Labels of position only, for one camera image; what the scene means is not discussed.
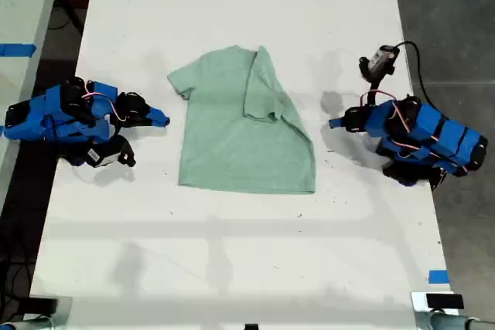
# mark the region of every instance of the white table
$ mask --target white table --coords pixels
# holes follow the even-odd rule
[[[0,0],[0,43],[35,44],[32,58],[0,58],[0,125],[7,108],[31,97],[53,0]],[[0,212],[19,145],[0,137]]]
[[[359,57],[401,39],[396,0],[90,0],[77,74],[172,122],[124,132],[132,170],[59,163],[32,293],[72,297],[70,329],[415,328],[410,292],[449,289],[427,281],[445,268],[429,186],[326,127],[369,89]],[[270,52],[314,141],[314,195],[178,187],[187,102],[166,75],[233,44]],[[404,55],[382,87],[399,97]]]

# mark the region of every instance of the robotic arm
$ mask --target robotic arm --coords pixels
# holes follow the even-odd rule
[[[398,47],[405,43],[412,44],[418,52],[413,42],[403,42],[380,47],[371,60],[360,58],[361,74],[371,84],[366,93],[367,103],[363,104],[361,97],[360,106],[347,109],[343,117],[330,120],[329,126],[344,127],[353,133],[366,131],[371,137],[381,138],[376,152],[391,159],[383,169],[384,175],[403,185],[429,180],[434,189],[447,172],[464,176],[477,170],[483,164],[488,141],[417,97],[396,100],[378,90],[384,77],[394,73]],[[393,99],[376,105],[376,93]]]
[[[97,167],[119,161],[134,166],[134,152],[118,135],[121,128],[166,127],[170,119],[150,107],[137,93],[79,77],[48,89],[45,94],[13,104],[5,116],[5,136],[57,145],[72,165]],[[110,136],[110,126],[115,133]]]

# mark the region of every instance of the mint green shirt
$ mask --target mint green shirt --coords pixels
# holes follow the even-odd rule
[[[189,100],[180,185],[315,192],[312,142],[263,46],[209,52],[168,78]]]

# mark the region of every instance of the white label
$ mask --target white label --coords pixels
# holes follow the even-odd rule
[[[111,162],[114,162],[114,161],[118,160],[118,158],[119,158],[120,155],[121,155],[120,152],[118,154],[115,154],[115,155],[110,155],[110,156],[104,158],[103,160],[101,160],[101,163],[98,164],[98,166],[108,165]]]
[[[98,156],[98,154],[93,148],[90,148],[90,151],[88,151],[87,154],[90,156],[90,158],[93,159],[94,162],[100,160],[100,156]]]
[[[368,69],[372,69],[374,65],[378,62],[378,60],[384,55],[384,53],[379,49],[371,58],[370,62],[368,63]]]

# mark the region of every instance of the blue painter's tape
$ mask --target blue painter's tape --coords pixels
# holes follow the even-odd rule
[[[446,270],[430,270],[428,282],[430,284],[448,284],[450,282],[449,273]]]
[[[32,57],[34,44],[0,44],[0,57]]]

